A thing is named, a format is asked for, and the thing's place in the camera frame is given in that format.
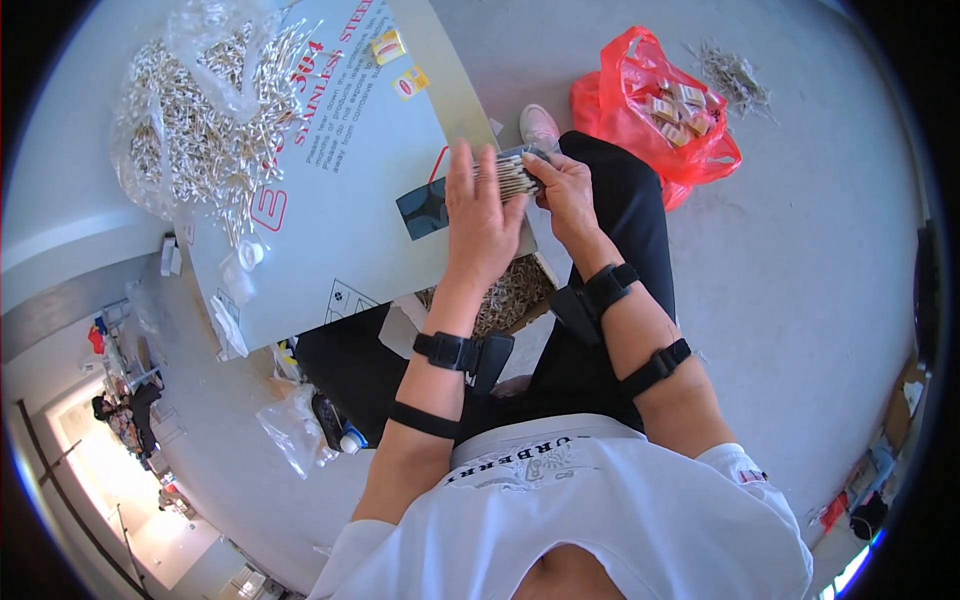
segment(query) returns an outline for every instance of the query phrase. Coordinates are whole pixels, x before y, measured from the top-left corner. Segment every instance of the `shoe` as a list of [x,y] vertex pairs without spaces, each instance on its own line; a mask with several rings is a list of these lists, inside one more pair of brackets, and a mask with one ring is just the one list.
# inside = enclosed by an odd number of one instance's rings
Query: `shoe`
[[556,152],[560,148],[560,128],[540,105],[527,105],[520,112],[520,138],[524,144],[544,152]]

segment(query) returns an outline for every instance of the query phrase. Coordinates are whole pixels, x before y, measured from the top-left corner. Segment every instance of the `black pants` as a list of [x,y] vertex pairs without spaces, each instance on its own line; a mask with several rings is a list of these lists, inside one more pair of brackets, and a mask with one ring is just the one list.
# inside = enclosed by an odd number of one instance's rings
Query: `black pants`
[[[600,228],[634,266],[650,295],[675,319],[660,178],[626,150],[580,132],[560,138],[564,154],[585,163]],[[576,267],[571,284],[581,284]],[[376,447],[407,361],[377,339],[389,305],[303,333],[297,360],[307,377]],[[643,431],[632,400],[620,394],[610,357],[588,348],[557,323],[525,393],[467,395],[457,443],[526,420],[596,413]]]
[[143,444],[144,458],[150,458],[156,446],[156,436],[150,427],[150,407],[160,399],[160,389],[153,383],[145,383],[137,388],[130,398],[130,410],[133,412],[133,424]]

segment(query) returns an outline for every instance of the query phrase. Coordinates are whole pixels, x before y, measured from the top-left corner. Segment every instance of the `table top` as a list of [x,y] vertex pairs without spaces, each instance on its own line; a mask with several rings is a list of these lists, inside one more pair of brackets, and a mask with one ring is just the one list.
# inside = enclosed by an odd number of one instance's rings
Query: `table top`
[[[285,134],[277,162],[283,181],[257,190],[256,235],[269,247],[249,273],[255,290],[237,298],[222,277],[234,256],[208,216],[176,211],[181,251],[192,264],[221,347],[226,342],[210,299],[238,322],[248,350],[430,287],[446,265],[446,229],[411,239],[396,199],[443,177],[447,140],[494,143],[486,115],[427,0],[304,0],[284,26],[306,19],[324,51],[304,60],[297,80],[308,117]],[[398,25],[407,55],[378,66],[370,41]],[[430,80],[402,99],[393,82],[418,66]],[[537,249],[525,227],[520,254]]]

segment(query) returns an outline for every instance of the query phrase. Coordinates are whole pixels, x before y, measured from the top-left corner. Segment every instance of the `red plastic bag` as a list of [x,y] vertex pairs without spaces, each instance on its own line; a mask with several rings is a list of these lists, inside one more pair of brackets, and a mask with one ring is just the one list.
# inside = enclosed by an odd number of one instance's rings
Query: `red plastic bag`
[[586,74],[570,88],[573,127],[625,148],[657,171],[667,211],[680,206],[694,185],[724,178],[740,166],[740,151],[727,131],[727,101],[716,92],[719,108],[712,113],[716,125],[680,148],[641,109],[647,95],[659,91],[660,79],[708,92],[706,85],[666,59],[649,30],[627,30],[603,49],[600,64],[600,71]]

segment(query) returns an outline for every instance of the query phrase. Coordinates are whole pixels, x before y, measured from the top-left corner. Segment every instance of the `white t-shirt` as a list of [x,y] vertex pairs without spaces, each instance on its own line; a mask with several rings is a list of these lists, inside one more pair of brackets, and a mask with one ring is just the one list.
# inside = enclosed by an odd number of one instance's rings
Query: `white t-shirt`
[[738,444],[691,460],[599,415],[500,427],[396,526],[349,523],[309,600],[509,599],[558,545],[627,598],[801,598],[813,560],[783,494]]

